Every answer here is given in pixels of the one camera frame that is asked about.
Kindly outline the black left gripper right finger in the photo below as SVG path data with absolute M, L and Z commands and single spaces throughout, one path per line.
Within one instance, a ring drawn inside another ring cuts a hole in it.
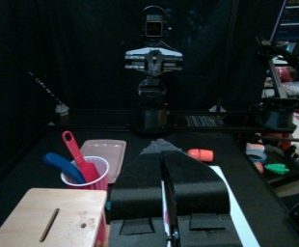
M 220 176 L 163 139 L 159 157 L 171 247 L 243 247 Z

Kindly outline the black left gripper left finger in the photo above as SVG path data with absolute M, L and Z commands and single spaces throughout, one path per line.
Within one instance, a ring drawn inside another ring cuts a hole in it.
M 124 166 L 109 200 L 108 247 L 165 247 L 161 169 L 155 141 Z

